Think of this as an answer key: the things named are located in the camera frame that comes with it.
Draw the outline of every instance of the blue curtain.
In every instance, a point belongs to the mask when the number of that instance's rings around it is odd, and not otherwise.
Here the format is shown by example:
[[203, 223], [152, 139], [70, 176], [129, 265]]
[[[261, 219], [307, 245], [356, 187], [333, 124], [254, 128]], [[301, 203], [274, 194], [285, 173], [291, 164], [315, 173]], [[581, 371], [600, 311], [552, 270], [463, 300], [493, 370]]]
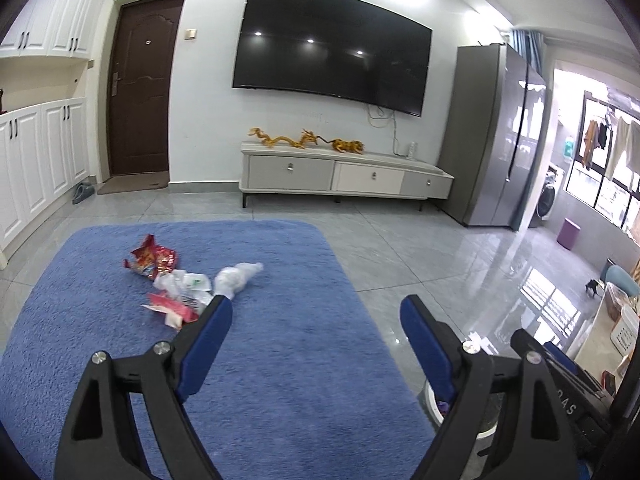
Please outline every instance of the blue curtain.
[[536, 30], [522, 30], [514, 28], [510, 31], [510, 45], [542, 75], [541, 50], [545, 37]]

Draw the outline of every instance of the refrigerator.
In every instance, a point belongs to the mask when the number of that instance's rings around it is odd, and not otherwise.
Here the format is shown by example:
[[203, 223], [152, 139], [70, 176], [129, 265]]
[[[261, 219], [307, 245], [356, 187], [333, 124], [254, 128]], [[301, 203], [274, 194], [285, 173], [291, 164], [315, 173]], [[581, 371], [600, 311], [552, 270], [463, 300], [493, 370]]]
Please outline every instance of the refrigerator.
[[439, 207], [465, 226], [514, 228], [536, 155], [546, 84], [510, 46], [461, 46], [438, 167]]

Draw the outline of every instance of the brown door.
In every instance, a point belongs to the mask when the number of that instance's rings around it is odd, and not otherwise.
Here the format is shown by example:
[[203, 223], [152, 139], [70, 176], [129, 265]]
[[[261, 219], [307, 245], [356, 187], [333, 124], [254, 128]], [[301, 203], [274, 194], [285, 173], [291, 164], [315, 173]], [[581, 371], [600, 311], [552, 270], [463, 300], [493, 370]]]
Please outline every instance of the brown door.
[[111, 52], [111, 174], [169, 170], [169, 81], [184, 0], [123, 6]]

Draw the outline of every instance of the wall-mounted tv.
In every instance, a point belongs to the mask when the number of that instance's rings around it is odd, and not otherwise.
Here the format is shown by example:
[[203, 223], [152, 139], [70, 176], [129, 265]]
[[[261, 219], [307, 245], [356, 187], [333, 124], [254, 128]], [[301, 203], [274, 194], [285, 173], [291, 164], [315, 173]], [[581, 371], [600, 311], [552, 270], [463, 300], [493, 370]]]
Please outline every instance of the wall-mounted tv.
[[233, 86], [420, 116], [430, 49], [430, 28], [360, 0], [247, 0]]

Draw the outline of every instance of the blue gripper pad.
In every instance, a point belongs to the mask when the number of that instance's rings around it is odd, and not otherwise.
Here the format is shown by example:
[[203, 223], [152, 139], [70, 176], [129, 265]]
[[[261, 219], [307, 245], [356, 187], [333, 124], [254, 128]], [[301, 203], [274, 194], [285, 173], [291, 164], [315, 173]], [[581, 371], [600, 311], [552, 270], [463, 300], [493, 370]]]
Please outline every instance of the blue gripper pad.
[[451, 362], [410, 298], [400, 304], [400, 323], [436, 397], [452, 403], [458, 391], [451, 381]]
[[231, 301], [225, 298], [220, 302], [207, 325], [201, 329], [198, 338], [182, 359], [180, 381], [175, 389], [181, 402], [200, 391], [222, 342], [225, 340], [226, 333], [231, 327], [232, 317]]
[[569, 359], [561, 349], [559, 349], [556, 345], [554, 345], [551, 341], [547, 341], [543, 344], [546, 351], [548, 351], [553, 358], [558, 361], [563, 367], [567, 369], [567, 371], [571, 372], [573, 375], [578, 374], [578, 367], [575, 365], [571, 359]]

